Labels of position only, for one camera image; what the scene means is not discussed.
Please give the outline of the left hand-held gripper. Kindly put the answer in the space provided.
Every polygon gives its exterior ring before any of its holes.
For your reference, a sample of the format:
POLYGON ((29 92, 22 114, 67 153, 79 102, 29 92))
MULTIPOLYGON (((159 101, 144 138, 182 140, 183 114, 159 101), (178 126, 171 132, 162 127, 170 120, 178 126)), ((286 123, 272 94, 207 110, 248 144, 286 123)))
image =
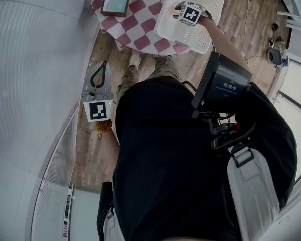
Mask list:
MULTIPOLYGON (((107 61, 102 61, 88 70, 85 76, 85 90, 102 89, 110 91, 110 66, 107 61)), ((82 95, 84 110, 88 122, 107 121, 110 119, 113 105, 113 94, 85 92, 82 95)))

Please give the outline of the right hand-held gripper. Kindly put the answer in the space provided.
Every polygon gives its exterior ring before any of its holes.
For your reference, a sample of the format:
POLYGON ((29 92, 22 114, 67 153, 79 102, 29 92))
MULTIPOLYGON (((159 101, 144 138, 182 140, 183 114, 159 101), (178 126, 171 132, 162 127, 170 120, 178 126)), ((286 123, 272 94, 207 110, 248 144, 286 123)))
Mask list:
POLYGON ((188 26, 196 25, 200 17, 212 19, 212 15, 203 5, 192 2, 182 1, 174 7, 174 10, 180 13, 173 15, 173 18, 188 26))

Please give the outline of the white plastic basket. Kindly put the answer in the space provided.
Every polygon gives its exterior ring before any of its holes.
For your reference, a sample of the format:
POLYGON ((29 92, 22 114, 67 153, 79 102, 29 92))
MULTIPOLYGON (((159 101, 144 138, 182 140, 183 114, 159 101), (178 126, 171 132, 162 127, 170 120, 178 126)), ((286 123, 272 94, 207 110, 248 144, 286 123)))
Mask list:
POLYGON ((211 44, 211 38, 207 30, 201 25, 188 26, 174 19, 171 15, 171 5, 176 1, 203 5, 212 15, 215 23, 218 23, 224 0, 164 0, 154 27, 154 32, 161 38, 184 45, 200 54, 207 53, 211 44))

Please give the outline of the person's right forearm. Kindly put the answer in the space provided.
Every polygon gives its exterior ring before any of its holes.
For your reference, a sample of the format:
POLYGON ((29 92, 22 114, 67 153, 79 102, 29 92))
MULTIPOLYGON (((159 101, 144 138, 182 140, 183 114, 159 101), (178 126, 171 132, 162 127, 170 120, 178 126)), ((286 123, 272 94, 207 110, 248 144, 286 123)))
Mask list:
POLYGON ((228 40, 227 36, 218 28, 218 26, 212 19, 200 16, 198 24, 204 26, 207 29, 215 46, 216 52, 223 54, 244 69, 249 70, 248 65, 244 57, 241 55, 240 51, 230 40, 228 40))

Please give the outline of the person's left forearm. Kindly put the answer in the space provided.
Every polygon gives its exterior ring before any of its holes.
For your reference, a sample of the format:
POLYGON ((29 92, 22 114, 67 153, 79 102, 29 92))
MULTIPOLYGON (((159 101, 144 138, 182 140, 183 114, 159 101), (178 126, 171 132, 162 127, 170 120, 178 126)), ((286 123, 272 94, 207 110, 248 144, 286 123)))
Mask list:
POLYGON ((112 182, 120 151, 120 144, 112 128, 102 133, 101 144, 102 156, 106 164, 105 182, 112 182))

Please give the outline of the round checkered table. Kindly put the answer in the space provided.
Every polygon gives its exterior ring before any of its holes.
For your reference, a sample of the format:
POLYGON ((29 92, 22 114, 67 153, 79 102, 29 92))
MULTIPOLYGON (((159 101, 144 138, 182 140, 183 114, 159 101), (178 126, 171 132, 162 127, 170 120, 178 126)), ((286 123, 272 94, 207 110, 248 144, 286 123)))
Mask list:
POLYGON ((145 54, 179 55, 189 48, 159 37, 154 32, 156 20, 164 0, 130 0, 126 17, 104 16, 103 0, 91 0, 100 22, 100 29, 115 39, 117 47, 132 48, 145 54))

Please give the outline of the person's light shoe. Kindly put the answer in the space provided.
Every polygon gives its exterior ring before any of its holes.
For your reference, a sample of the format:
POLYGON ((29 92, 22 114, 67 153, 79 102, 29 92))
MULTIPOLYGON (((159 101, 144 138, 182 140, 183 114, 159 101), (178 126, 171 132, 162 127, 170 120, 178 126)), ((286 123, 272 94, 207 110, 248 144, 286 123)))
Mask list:
POLYGON ((129 67, 135 66, 136 68, 139 67, 141 63, 141 55, 136 50, 132 50, 132 55, 129 59, 129 67))

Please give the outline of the person's khaki trousers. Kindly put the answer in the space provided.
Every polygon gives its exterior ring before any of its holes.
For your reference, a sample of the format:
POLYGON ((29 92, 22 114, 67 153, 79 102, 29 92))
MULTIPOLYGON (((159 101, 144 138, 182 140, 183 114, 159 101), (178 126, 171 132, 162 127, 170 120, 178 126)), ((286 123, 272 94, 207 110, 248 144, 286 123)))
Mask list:
POLYGON ((117 105, 120 110, 128 107, 149 107, 156 100, 168 101, 186 92, 171 56, 155 59, 155 69, 140 82, 138 68, 127 67, 117 90, 117 105))

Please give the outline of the dark framed picture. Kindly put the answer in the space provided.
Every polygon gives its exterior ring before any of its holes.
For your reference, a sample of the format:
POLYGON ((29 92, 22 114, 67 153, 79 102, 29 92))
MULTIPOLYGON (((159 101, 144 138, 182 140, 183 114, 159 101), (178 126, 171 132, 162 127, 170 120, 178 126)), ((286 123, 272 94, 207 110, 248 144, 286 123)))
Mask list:
POLYGON ((119 13, 119 12, 106 11, 106 5, 107 5, 108 0, 103 0, 103 5, 102 5, 102 8, 101 8, 101 13, 104 16, 125 17, 126 14, 127 14, 127 8, 128 8, 128 5, 129 5, 129 1, 130 0, 127 0, 125 11, 123 13, 119 13))

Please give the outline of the white slatted blinds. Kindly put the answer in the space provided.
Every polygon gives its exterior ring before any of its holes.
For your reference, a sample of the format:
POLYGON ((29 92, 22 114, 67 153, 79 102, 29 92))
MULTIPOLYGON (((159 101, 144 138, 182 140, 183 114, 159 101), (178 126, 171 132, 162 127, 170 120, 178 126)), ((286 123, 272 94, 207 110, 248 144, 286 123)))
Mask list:
POLYGON ((0 0, 0 241, 61 240, 91 0, 0 0))

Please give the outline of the black chest-mounted screen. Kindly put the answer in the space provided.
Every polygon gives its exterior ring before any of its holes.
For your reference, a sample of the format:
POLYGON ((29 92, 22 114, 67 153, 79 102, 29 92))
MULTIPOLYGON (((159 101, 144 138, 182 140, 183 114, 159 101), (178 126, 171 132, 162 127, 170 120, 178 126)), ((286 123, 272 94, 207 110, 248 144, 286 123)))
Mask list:
POLYGON ((213 51, 191 105, 199 112, 234 113, 250 89, 251 77, 248 70, 213 51))

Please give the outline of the person's black shirt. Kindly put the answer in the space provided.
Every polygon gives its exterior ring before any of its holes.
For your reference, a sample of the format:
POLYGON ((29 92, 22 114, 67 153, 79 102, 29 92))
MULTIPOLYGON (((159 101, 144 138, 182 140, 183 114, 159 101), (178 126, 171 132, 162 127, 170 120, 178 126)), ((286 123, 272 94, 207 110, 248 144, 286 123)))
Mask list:
POLYGON ((234 115, 253 127, 226 149, 123 154, 102 184, 100 241, 258 241, 286 206, 297 151, 292 130, 252 82, 234 115))

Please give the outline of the grey round floor device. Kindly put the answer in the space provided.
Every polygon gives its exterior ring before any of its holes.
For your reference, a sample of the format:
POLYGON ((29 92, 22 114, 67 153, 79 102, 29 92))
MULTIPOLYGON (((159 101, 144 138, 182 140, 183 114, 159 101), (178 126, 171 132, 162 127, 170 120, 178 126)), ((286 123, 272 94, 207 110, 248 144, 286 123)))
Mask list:
POLYGON ((273 47, 268 49, 266 56, 268 62, 275 67, 282 68, 289 65, 289 58, 287 56, 284 58, 280 48, 273 47))

